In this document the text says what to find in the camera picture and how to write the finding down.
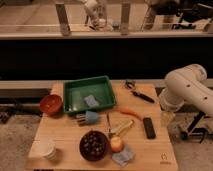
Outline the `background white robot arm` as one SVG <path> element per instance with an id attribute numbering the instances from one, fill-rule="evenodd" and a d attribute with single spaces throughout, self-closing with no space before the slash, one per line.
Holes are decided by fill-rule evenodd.
<path id="1" fill-rule="evenodd" d="M 79 0 L 86 13 L 85 24 L 96 31 L 112 31 L 113 27 L 107 19 L 107 0 Z"/>

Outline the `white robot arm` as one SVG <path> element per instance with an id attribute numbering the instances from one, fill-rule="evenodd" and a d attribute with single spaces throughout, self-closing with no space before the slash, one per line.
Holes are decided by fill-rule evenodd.
<path id="1" fill-rule="evenodd" d="M 177 112 L 185 102 L 213 117 L 213 90 L 203 84 L 207 79 L 205 68 L 191 64 L 170 71 L 164 79 L 165 88 L 159 95 L 159 103 L 165 111 Z"/>

